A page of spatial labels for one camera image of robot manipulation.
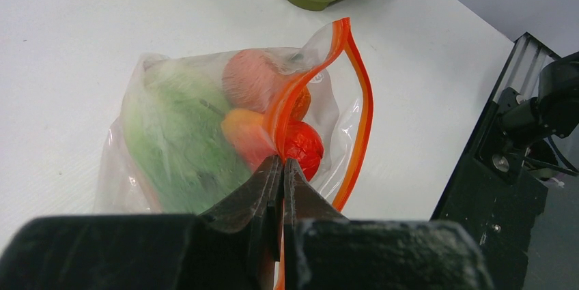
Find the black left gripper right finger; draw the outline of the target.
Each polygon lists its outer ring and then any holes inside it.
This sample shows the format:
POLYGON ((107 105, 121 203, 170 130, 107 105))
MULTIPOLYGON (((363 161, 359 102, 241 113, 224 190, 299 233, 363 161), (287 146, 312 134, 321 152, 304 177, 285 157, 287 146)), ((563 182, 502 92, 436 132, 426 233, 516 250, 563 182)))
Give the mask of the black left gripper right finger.
POLYGON ((478 244, 455 222, 350 220, 285 163, 286 289, 492 289, 478 244))

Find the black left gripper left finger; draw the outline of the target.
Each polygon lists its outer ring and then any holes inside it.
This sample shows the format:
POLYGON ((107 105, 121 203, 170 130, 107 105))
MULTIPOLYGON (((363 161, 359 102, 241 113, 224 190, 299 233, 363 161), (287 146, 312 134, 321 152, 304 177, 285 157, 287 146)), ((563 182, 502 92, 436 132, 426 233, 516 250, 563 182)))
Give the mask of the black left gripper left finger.
POLYGON ((200 215, 36 218, 1 256, 1 288, 272 289, 282 182, 271 156, 200 215))

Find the clear orange zip top bag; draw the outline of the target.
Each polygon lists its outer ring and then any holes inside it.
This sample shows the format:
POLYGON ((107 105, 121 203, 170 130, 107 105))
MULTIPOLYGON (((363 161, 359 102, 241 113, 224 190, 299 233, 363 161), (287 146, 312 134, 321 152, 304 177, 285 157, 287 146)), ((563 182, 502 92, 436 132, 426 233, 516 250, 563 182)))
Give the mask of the clear orange zip top bag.
POLYGON ((349 18, 300 48, 143 55, 104 143, 77 281, 55 289, 309 289, 373 118, 349 18))

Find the green white lettuce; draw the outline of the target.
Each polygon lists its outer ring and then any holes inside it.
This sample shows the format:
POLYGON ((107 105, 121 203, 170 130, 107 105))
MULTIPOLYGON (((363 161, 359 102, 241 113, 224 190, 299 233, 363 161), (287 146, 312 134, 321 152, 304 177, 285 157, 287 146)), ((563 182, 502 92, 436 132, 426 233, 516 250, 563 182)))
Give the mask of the green white lettuce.
POLYGON ((200 214, 251 176, 221 131, 230 109, 214 82, 192 70, 157 66, 131 84, 124 138, 163 212, 200 214))

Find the orange tangerine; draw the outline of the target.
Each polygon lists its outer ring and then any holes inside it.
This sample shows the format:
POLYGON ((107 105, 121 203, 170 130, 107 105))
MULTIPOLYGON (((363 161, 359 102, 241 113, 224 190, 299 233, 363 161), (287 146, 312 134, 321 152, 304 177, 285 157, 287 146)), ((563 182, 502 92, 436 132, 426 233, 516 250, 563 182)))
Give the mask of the orange tangerine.
POLYGON ((230 104, 256 113, 278 107, 289 84, 304 72, 264 49, 245 49, 234 54, 223 68, 221 87, 230 104))

